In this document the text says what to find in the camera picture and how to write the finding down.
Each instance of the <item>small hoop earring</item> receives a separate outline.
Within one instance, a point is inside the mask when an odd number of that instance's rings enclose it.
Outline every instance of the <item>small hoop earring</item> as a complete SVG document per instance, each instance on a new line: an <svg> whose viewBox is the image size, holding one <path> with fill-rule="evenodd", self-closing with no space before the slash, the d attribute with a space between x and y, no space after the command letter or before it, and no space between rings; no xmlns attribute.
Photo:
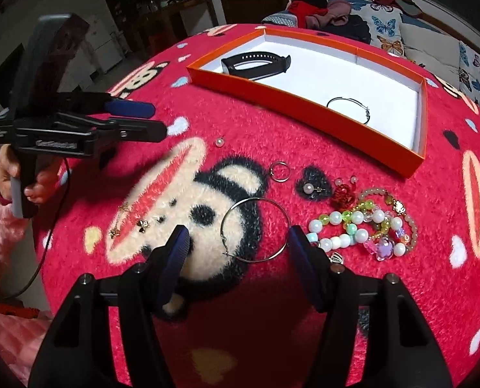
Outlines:
<svg viewBox="0 0 480 388"><path fill-rule="evenodd" d="M282 165L288 170L288 175L286 177L284 177L283 179L279 179L279 178L276 178L274 176L274 167L276 165ZM270 179L272 179L273 181L276 181L276 182L287 182L288 179L290 178L290 173L291 172L292 171L291 171L290 167L285 162L274 162L272 165L270 165L270 168L269 168Z"/></svg>
<svg viewBox="0 0 480 388"><path fill-rule="evenodd" d="M371 118L371 114L369 113L369 108L365 105L362 105L359 101L357 101L356 99L352 99L352 98L343 98L343 97L338 97L338 98L333 98L331 100L328 101L328 103L326 104L326 107L329 108L329 105L331 102L334 102L334 101L340 101L340 100L343 100L343 101L349 101L349 102L353 102L353 103L356 103L358 106L364 108L366 110L366 118L367 118L367 121L365 123L363 123L364 125L366 125L368 122L369 122L369 119Z"/></svg>
<svg viewBox="0 0 480 388"><path fill-rule="evenodd" d="M225 216L224 218L222 219L222 223L220 223L220 237L222 238L222 244L224 245L224 248L225 248L225 253L223 253L224 255L226 256L231 256L233 258L236 258L238 261L242 261L244 263L248 263L248 264L257 264L257 263L263 263L265 261L269 261L269 260L273 260L274 258L276 258L279 254L281 254L283 252L283 250L285 249L286 247L286 238L285 238L285 243L279 248L279 250L272 254L271 256L268 256L267 258L264 258L262 260L246 260L245 258L242 258L240 256L237 256L237 255L233 255L233 254L230 254L229 253L229 248L228 248L228 245L226 244L227 242L227 238L224 236L224 223L225 223L225 219L228 217L229 213L231 213L236 207L238 207L239 205L243 204L243 203L247 203L249 201L266 201L267 203L270 203L274 206L276 206L277 208L279 208L279 210L283 213L283 215L285 216L285 219L286 219L286 222L287 222L287 225L288 225L288 228L290 228L290 218L288 217L288 214L286 213L286 211L284 210L283 207L281 207L278 203L276 203L274 200L271 200L271 199L268 199L268 198L263 198L263 197L250 197L250 198L246 198L246 199L242 199L240 200L238 203L235 203L233 204L230 209L225 213Z"/></svg>

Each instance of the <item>orange butterfly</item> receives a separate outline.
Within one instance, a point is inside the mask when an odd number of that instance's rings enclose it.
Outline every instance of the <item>orange butterfly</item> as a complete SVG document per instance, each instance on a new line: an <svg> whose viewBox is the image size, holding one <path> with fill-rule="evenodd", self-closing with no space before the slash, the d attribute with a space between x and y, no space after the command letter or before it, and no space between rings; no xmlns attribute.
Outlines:
<svg viewBox="0 0 480 388"><path fill-rule="evenodd" d="M389 42L384 37L377 36L378 40L381 42L381 48L388 53L393 53L395 55L403 55L403 48L401 46L401 41Z"/></svg>

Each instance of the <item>red plush tablecloth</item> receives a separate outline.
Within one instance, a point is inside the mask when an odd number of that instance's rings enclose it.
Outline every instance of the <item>red plush tablecloth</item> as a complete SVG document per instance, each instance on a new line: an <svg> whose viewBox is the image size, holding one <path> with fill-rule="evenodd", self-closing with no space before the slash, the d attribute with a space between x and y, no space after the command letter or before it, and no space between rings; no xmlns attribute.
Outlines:
<svg viewBox="0 0 480 388"><path fill-rule="evenodd" d="M176 385L301 386L325 317L307 302L288 253L251 266L223 256L220 222L232 204L255 194L276 200L292 223L305 229L333 209L328 191L311 197L303 183L329 189L337 177L348 181L355 175L358 188L385 188L401 200L419 237L414 251L382 262L361 245L342 249L345 265L358 274L393 272L403 279L458 384L480 358L480 109L473 112L430 73L401 60L431 80L427 159L403 179L328 135L190 83L189 62L254 27L221 27L188 38L112 89L120 97L154 103L154 119L170 125L170 135L159 144L122 143L98 159L69 161L71 190L42 271L53 312L81 273L120 274L163 245L176 224L184 224L192 236L191 254L179 295L166 310L181 320L155 319ZM215 144L219 137L222 147ZM287 182L268 177L274 161L291 167ZM65 171L61 174L65 182ZM34 221L38 256L62 193L60 188ZM128 213L119 211L124 202ZM375 202L384 205L381 198ZM140 233L135 223L145 218L150 228ZM116 223L121 235L111 239ZM286 231L283 217L268 203L236 210L228 220L233 250L256 258L273 253ZM329 226L321 237L333 232L341 233ZM363 367L363 317L350 383L360 379ZM117 374L128 382L116 311L111 327Z"/></svg>

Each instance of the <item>person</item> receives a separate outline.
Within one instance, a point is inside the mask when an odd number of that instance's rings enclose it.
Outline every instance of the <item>person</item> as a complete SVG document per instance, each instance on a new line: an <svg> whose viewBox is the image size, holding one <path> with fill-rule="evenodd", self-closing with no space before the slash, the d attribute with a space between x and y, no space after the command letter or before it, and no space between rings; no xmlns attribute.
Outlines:
<svg viewBox="0 0 480 388"><path fill-rule="evenodd" d="M61 159L53 158L49 166L40 171L36 182L24 189L24 194L36 204L45 203L57 188ZM19 161L10 145L0 149L0 280L8 268L10 253L20 241L28 226L28 219L18 219L11 210L10 178L19 177ZM0 355L16 376L25 384L31 366L48 330L51 316L39 315L26 319L0 314Z"/></svg>

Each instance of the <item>hand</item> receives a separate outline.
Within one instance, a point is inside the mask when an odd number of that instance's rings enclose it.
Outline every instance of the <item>hand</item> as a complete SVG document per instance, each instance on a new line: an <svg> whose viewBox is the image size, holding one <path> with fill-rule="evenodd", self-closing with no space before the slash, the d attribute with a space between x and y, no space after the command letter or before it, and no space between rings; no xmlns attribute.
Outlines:
<svg viewBox="0 0 480 388"><path fill-rule="evenodd" d="M35 204L45 203L55 192L58 181L58 169L62 159L54 157L53 162L37 174L36 182L24 189L24 195ZM9 144L0 149L0 193L4 199L11 200L10 177L18 178L21 166Z"/></svg>

